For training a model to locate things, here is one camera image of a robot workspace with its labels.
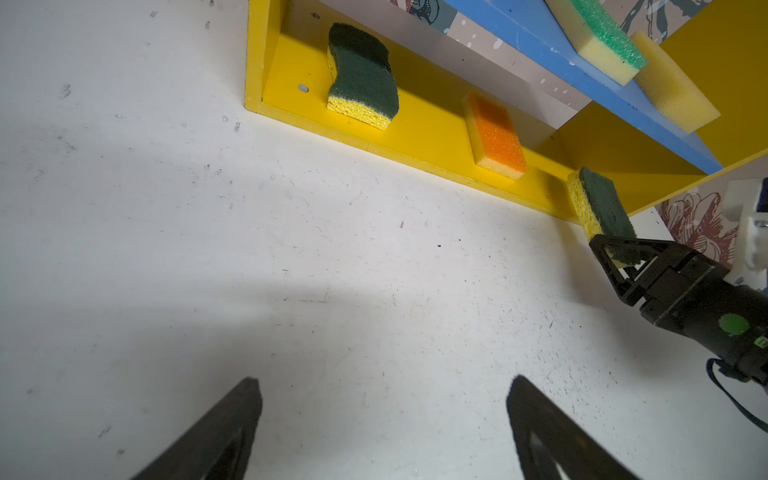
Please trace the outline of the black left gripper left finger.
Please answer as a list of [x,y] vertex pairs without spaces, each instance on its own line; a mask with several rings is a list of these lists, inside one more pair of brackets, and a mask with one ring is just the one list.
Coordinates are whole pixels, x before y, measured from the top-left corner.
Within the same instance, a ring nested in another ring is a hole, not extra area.
[[244,378],[135,477],[244,478],[262,407],[259,381]]

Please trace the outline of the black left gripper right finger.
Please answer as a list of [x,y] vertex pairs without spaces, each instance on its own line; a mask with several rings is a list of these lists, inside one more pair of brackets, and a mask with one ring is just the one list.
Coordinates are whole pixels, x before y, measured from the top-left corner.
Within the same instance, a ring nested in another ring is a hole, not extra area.
[[506,409],[525,479],[634,479],[531,381],[516,376]]

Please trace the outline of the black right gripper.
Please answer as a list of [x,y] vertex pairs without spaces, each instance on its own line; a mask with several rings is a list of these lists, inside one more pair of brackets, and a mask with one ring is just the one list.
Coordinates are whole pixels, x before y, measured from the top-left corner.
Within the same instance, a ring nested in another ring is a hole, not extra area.
[[688,336],[736,305],[725,268],[674,242],[596,235],[589,247],[619,299],[652,325]]

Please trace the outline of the dark green wavy sponge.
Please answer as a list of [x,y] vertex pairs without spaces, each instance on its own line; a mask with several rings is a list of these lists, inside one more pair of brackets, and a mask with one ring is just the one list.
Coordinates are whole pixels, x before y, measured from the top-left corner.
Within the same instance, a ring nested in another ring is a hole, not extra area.
[[328,34],[327,62],[333,80],[327,109],[386,130],[399,112],[386,46],[364,30],[335,23]]
[[568,176],[566,187],[570,205],[589,242],[598,235],[637,239],[611,179],[582,167]]

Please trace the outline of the orange sponge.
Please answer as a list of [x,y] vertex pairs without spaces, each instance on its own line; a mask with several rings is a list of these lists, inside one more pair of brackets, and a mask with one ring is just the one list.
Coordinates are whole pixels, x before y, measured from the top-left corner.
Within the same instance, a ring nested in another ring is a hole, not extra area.
[[476,92],[462,106],[475,164],[510,180],[525,175],[528,164],[508,111]]

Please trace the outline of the yellow sponge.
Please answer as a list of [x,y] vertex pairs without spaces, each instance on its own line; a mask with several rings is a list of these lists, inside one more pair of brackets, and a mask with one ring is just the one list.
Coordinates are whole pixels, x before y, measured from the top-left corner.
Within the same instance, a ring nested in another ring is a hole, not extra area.
[[635,81],[656,110],[691,134],[721,114],[679,65],[644,32],[630,37],[647,64]]

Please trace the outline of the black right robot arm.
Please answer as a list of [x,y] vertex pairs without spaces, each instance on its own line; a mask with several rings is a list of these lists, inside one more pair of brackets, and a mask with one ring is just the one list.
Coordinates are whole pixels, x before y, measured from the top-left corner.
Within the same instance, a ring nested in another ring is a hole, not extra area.
[[767,297],[728,283],[728,270],[672,241],[597,235],[589,246],[619,299],[651,325],[689,338],[727,374],[767,385]]

